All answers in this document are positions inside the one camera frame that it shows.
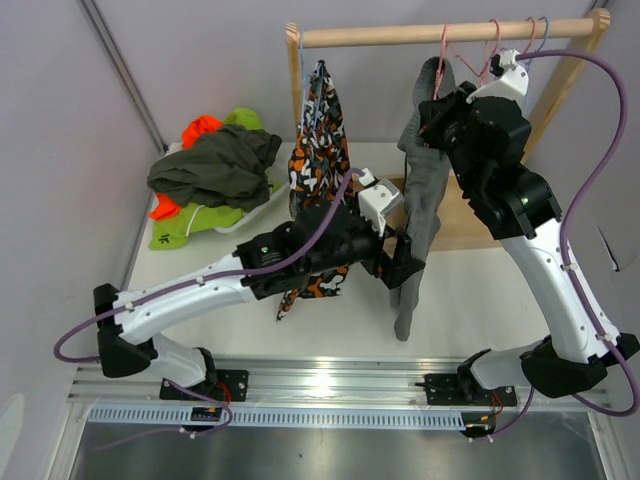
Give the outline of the light grey shorts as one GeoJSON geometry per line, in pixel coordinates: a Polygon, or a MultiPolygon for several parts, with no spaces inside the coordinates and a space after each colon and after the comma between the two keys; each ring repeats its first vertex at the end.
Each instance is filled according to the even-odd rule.
{"type": "MultiPolygon", "coordinates": [[[[451,164],[444,152],[427,146],[418,134],[420,128],[419,105],[431,100],[436,88],[439,58],[426,60],[413,87],[414,111],[406,124],[397,147],[405,154],[409,171],[405,182],[406,233],[412,241],[412,256],[425,261],[441,227],[438,209],[447,188],[451,164]]],[[[455,78],[448,61],[444,62],[444,95],[455,89],[455,78]]],[[[419,303],[420,283],[424,269],[414,273],[400,287],[392,291],[391,304],[397,316],[394,324],[396,339],[409,339],[413,313],[419,303]]]]}

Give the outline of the pink hanger of olive shorts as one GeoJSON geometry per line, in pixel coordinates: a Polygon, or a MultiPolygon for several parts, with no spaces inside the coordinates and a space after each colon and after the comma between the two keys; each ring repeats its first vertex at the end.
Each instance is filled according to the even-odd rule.
{"type": "Polygon", "coordinates": [[[489,78],[490,66],[493,56],[497,53],[501,40],[502,40],[502,28],[497,19],[491,19],[490,22],[495,26],[495,40],[492,46],[487,41],[484,44],[484,63],[479,70],[476,70],[462,55],[455,54],[455,58],[462,62],[462,64],[479,80],[479,85],[484,86],[489,78]]]}

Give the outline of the pink hanger of grey shorts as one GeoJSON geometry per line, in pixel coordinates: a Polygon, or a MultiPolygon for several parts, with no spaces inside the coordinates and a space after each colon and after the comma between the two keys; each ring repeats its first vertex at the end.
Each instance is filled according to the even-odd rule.
{"type": "Polygon", "coordinates": [[[433,95],[432,95],[433,100],[437,100],[439,98],[442,82],[445,76],[447,35],[448,35],[448,24],[444,24],[442,28],[440,51],[439,51],[438,63],[437,63],[435,79],[434,79],[434,89],[433,89],[433,95]]]}

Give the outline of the pink hanger of orange shorts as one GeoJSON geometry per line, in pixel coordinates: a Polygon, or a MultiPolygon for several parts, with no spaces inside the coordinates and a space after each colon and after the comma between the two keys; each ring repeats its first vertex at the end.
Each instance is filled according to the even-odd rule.
{"type": "Polygon", "coordinates": [[[532,47],[533,42],[534,42],[535,37],[536,37],[536,30],[537,30],[537,20],[534,17],[528,17],[527,21],[531,24],[531,30],[530,30],[530,33],[529,33],[528,43],[527,43],[526,47],[521,52],[523,54],[527,53],[530,50],[530,48],[532,47]]]}

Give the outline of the dark olive shorts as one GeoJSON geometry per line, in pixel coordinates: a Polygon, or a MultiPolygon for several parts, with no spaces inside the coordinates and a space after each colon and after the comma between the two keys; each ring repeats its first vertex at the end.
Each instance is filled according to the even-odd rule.
{"type": "Polygon", "coordinates": [[[147,185],[181,207],[196,203],[249,212],[270,199],[267,170],[281,145],[280,136],[263,129],[225,124],[155,162],[147,185]]]}

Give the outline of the lime green shorts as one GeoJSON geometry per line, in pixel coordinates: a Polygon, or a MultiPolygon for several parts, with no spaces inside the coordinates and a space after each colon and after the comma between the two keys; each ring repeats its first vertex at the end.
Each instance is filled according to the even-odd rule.
{"type": "MultiPolygon", "coordinates": [[[[257,130],[263,127],[259,114],[246,107],[236,107],[232,109],[225,119],[220,121],[223,122],[223,125],[239,125],[247,130],[257,130]]],[[[175,153],[182,149],[181,140],[181,146],[170,146],[169,152],[175,153]]],[[[156,205],[157,200],[155,198],[153,201],[153,209],[156,205]]],[[[192,234],[209,230],[215,231],[216,227],[229,227],[240,220],[245,213],[248,212],[226,205],[207,207],[191,202],[187,206],[182,207],[182,210],[177,216],[167,220],[154,221],[148,216],[152,221],[149,249],[153,251],[163,251],[182,248],[189,242],[192,234]]]]}

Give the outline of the orange shorts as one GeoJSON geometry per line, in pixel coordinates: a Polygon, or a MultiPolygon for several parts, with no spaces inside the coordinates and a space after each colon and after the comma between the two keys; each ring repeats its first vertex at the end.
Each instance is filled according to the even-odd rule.
{"type": "MultiPolygon", "coordinates": [[[[192,147],[196,140],[205,133],[213,133],[223,125],[223,122],[211,115],[201,115],[192,120],[181,134],[182,148],[192,147]]],[[[154,221],[167,220],[177,216],[182,207],[174,202],[167,194],[155,193],[156,207],[148,214],[154,221]]]]}

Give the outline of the blue wire hanger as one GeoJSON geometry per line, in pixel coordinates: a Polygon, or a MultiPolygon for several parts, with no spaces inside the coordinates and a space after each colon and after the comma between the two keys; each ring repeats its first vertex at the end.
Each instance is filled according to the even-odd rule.
{"type": "MultiPolygon", "coordinates": [[[[539,41],[539,44],[537,45],[537,48],[535,49],[536,52],[539,52],[544,48],[544,46],[546,45],[546,42],[547,42],[547,40],[549,38],[550,21],[549,21],[549,18],[547,16],[541,16],[541,17],[538,17],[537,19],[531,18],[531,21],[532,21],[532,25],[533,26],[536,26],[538,24],[543,24],[544,25],[544,32],[543,32],[543,35],[542,35],[542,39],[539,41]]],[[[534,47],[534,43],[535,43],[535,38],[536,38],[536,35],[535,35],[535,33],[533,33],[531,39],[529,40],[529,42],[528,42],[528,44],[526,46],[526,48],[524,49],[525,53],[532,51],[532,49],[534,47]]],[[[530,73],[530,68],[531,68],[532,62],[533,62],[532,59],[526,60],[524,62],[524,69],[525,69],[525,71],[527,73],[530,73]]]]}

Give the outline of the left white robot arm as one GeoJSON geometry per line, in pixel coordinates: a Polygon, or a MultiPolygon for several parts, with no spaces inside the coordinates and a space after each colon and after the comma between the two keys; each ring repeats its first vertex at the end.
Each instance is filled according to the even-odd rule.
{"type": "Polygon", "coordinates": [[[332,212],[324,201],[173,285],[122,292],[97,287],[95,305],[112,309],[98,323],[102,373],[124,378],[147,372],[182,386],[194,399],[207,399],[218,382],[211,353],[183,346],[163,330],[214,309],[303,289],[312,276],[354,263],[396,288],[425,263],[412,255],[406,234],[388,255],[384,242],[393,233],[389,227],[376,231],[343,205],[332,212]]]}

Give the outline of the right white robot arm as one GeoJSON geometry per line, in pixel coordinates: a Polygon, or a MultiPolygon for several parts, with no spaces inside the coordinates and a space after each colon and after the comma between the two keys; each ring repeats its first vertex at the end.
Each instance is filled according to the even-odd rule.
{"type": "Polygon", "coordinates": [[[518,101],[478,97],[463,83],[418,112],[419,135],[449,158],[464,199],[519,267],[549,331],[528,346],[470,357],[458,369],[458,395],[475,404],[506,386],[550,398],[595,387],[638,353],[639,341],[603,314],[561,241],[564,217],[549,184],[521,163],[531,125],[518,101]]]}

